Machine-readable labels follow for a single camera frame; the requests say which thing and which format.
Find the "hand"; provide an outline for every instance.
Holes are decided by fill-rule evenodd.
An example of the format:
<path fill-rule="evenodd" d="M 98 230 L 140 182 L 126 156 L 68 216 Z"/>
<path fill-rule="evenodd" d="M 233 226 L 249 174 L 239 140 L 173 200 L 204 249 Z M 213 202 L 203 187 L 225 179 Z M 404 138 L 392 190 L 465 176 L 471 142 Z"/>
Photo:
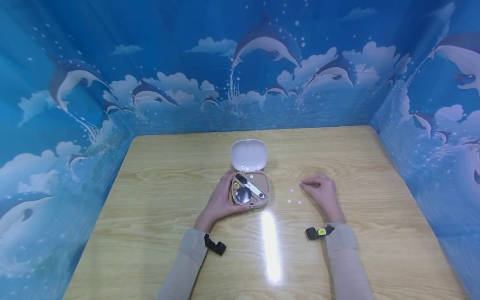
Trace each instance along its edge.
<path fill-rule="evenodd" d="M 330 222 L 345 223 L 345 216 L 336 197 L 335 181 L 318 173 L 315 177 L 302 180 L 300 187 L 325 211 Z"/>
<path fill-rule="evenodd" d="M 231 205 L 228 202 L 228 193 L 235 172 L 228 170 L 214 189 L 207 206 L 198 216 L 195 228 L 198 231 L 210 232 L 213 224 L 228 215 L 244 212 L 250 209 L 249 206 Z"/>

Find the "table surface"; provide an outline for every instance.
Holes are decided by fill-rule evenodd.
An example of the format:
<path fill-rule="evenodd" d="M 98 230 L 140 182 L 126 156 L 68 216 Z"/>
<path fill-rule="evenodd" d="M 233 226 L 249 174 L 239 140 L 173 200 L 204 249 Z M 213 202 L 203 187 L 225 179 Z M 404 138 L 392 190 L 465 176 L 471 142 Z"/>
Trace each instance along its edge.
<path fill-rule="evenodd" d="M 227 251 L 207 254 L 192 299 L 334 299 L 325 243 L 304 233 L 322 214 L 298 187 L 319 171 L 337 183 L 376 299 L 468 299 L 367 126 L 135 138 L 64 299 L 154 299 L 185 230 L 233 168 L 230 146 L 247 138 L 267 145 L 272 199 L 215 224 Z"/>

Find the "beige sleeve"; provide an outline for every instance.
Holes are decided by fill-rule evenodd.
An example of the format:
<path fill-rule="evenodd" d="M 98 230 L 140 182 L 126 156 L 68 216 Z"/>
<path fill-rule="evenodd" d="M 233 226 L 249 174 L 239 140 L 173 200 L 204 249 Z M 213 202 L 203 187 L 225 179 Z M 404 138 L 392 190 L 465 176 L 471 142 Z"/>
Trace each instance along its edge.
<path fill-rule="evenodd" d="M 189 229 L 183 235 L 177 260 L 156 300 L 188 300 L 207 253 L 205 232 Z"/>
<path fill-rule="evenodd" d="M 372 300 L 373 294 L 357 253 L 357 239 L 347 224 L 332 223 L 326 236 L 336 300 Z"/>

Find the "dolphin wallpaper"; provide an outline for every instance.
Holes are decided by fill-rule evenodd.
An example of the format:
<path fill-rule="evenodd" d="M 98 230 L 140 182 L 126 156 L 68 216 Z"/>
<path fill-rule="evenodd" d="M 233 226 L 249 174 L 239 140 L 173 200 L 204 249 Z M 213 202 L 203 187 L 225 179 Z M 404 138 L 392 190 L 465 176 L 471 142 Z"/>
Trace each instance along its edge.
<path fill-rule="evenodd" d="M 375 128 L 480 299 L 478 11 L 0 0 L 0 299 L 62 298 L 137 135 L 350 125 Z"/>

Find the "wrist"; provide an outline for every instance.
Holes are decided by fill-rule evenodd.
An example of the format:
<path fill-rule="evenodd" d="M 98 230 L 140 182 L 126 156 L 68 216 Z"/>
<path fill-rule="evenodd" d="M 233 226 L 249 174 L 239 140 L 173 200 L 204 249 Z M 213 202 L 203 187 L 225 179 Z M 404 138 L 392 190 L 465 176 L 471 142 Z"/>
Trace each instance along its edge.
<path fill-rule="evenodd" d="M 194 229 L 209 233 L 212 230 L 213 224 L 215 224 L 215 219 L 209 216 L 205 211 L 202 211 L 193 226 Z"/>
<path fill-rule="evenodd" d="M 345 215 L 339 204 L 324 209 L 329 223 L 346 223 Z"/>

